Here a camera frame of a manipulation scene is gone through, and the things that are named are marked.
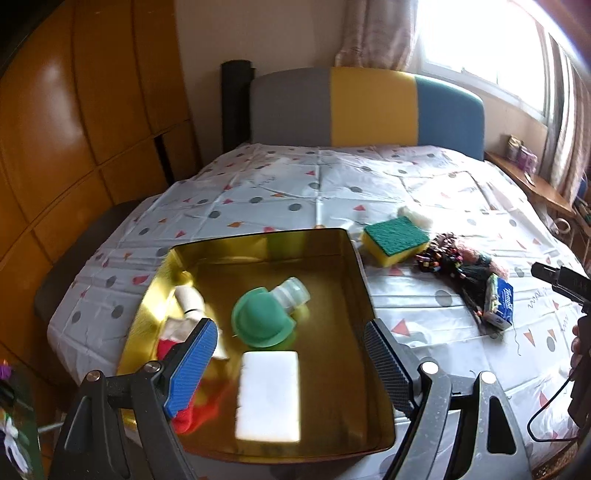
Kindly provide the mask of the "right human hand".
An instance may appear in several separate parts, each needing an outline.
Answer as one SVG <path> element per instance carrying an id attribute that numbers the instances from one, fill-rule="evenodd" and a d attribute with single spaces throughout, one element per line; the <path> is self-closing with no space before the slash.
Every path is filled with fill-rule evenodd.
<path id="1" fill-rule="evenodd" d="M 582 359 L 582 348 L 581 348 L 581 340 L 579 336 L 579 326 L 575 325 L 572 329 L 572 333 L 574 334 L 574 339 L 571 343 L 571 361 L 570 361 L 570 374 L 573 374 L 576 367 L 580 363 Z"/>

